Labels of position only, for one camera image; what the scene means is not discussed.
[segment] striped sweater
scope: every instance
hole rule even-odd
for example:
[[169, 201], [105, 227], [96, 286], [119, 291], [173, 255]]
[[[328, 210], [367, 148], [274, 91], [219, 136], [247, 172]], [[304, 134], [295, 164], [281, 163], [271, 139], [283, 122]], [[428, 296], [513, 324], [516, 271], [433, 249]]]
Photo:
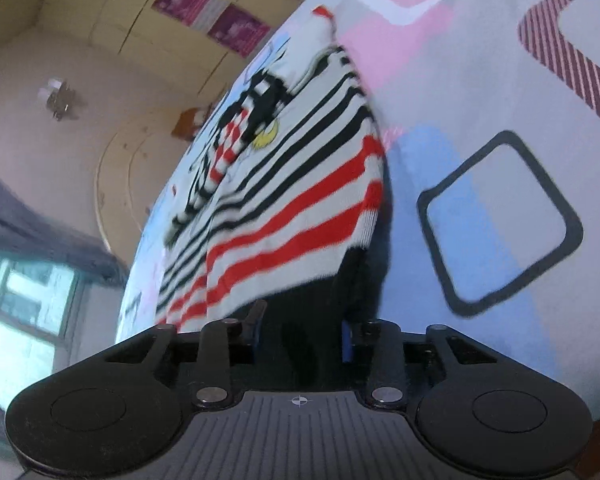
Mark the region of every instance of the striped sweater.
[[344, 50], [318, 55], [294, 94], [259, 73], [219, 120], [167, 233], [158, 322], [200, 330], [256, 298], [334, 276], [349, 248], [368, 247], [383, 151]]

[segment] bed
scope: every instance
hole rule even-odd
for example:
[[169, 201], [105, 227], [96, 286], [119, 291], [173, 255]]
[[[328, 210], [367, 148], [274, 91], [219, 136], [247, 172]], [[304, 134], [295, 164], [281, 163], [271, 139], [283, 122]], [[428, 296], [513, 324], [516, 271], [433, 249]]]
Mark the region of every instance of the bed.
[[[172, 322], [157, 310], [173, 266], [166, 233], [218, 121], [289, 45], [324, 49], [325, 27], [355, 69], [382, 145], [384, 199], [358, 243], [374, 314], [406, 332], [447, 324], [566, 384], [599, 418], [600, 0], [305, 0], [152, 208], [116, 341]], [[256, 164], [251, 148], [230, 180]], [[180, 243], [201, 215], [187, 216]], [[289, 286], [330, 272], [308, 265]], [[264, 271], [257, 283], [270, 285], [266, 294], [286, 287]], [[240, 298], [256, 292], [245, 286]], [[182, 329], [235, 313], [240, 298]]]

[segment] maroon striped shape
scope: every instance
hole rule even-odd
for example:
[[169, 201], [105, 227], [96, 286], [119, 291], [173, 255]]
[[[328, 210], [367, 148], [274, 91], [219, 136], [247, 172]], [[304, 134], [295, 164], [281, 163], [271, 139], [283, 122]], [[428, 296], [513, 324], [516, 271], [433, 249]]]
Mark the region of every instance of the maroon striped shape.
[[518, 25], [528, 53], [564, 81], [600, 117], [600, 67], [567, 40], [558, 27], [560, 13], [573, 0], [542, 0]]

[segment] yellow crescent moon patch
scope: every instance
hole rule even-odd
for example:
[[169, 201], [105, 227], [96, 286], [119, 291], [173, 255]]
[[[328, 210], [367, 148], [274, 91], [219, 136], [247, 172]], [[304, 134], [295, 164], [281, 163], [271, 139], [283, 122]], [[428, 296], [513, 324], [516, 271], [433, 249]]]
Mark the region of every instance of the yellow crescent moon patch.
[[270, 124], [268, 124], [265, 128], [259, 130], [256, 134], [255, 139], [251, 143], [253, 145], [254, 150], [261, 150], [262, 148], [269, 146], [273, 139], [276, 138], [278, 134], [278, 129], [280, 128], [277, 119], [273, 119]]

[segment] gray ribbed plate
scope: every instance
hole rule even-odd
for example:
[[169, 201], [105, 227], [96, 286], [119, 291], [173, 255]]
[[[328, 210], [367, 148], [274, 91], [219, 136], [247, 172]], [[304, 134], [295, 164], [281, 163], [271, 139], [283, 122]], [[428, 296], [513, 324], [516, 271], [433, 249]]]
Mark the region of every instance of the gray ribbed plate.
[[[25, 474], [23, 480], [43, 478]], [[167, 453], [118, 480], [469, 480], [433, 456], [397, 413], [362, 406], [352, 392], [247, 392], [201, 413]], [[575, 480], [569, 472], [557, 480]]]

